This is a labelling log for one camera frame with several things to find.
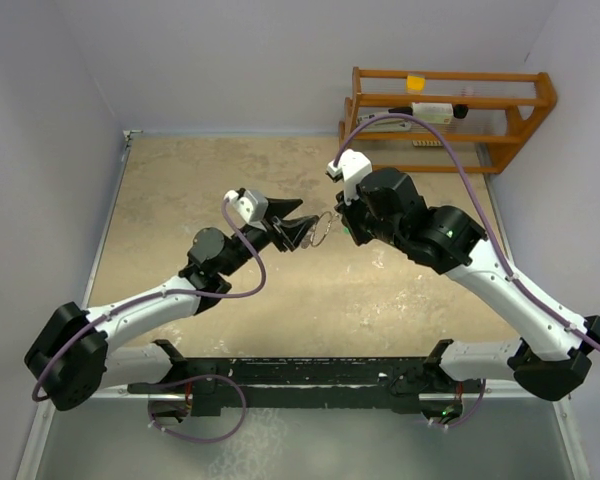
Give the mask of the large silver keyring with clips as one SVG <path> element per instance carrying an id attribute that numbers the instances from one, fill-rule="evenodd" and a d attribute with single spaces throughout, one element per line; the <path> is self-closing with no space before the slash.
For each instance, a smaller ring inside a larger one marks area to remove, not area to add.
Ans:
<path id="1" fill-rule="evenodd" d="M 325 211 L 319 215 L 318 221 L 309 229 L 301 242 L 302 249 L 319 247 L 329 235 L 332 227 L 339 221 L 340 215 L 333 211 Z"/>

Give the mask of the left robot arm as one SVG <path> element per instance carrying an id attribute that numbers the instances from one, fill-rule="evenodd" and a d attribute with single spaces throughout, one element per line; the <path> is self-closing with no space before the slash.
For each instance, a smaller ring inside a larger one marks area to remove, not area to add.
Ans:
<path id="1" fill-rule="evenodd" d="M 296 250 L 318 223 L 316 215 L 290 218 L 299 199 L 272 199 L 257 191 L 228 192 L 221 212 L 235 208 L 244 221 L 231 236 L 206 227 L 193 238 L 185 266 L 158 286 L 122 301 L 83 309 L 74 302 L 55 309 L 24 357 L 36 379 L 34 402 L 60 411 L 83 403 L 103 385 L 113 354 L 129 341 L 175 320 L 199 315 L 234 298 L 248 298 L 266 284 L 261 251 Z"/>

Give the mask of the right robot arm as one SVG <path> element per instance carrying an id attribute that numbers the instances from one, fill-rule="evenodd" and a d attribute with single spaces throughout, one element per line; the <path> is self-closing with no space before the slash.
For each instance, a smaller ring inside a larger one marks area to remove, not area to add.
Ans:
<path id="1" fill-rule="evenodd" d="M 344 187 L 335 209 L 356 245 L 378 240 L 394 247 L 472 292 L 519 335 L 502 342 L 439 342 L 424 369 L 432 389 L 507 380 L 558 401 L 584 383 L 592 367 L 589 343 L 600 342 L 599 316 L 568 310 L 506 267 L 482 226 L 457 207 L 427 206 L 408 174 L 358 167 L 337 178 Z"/>

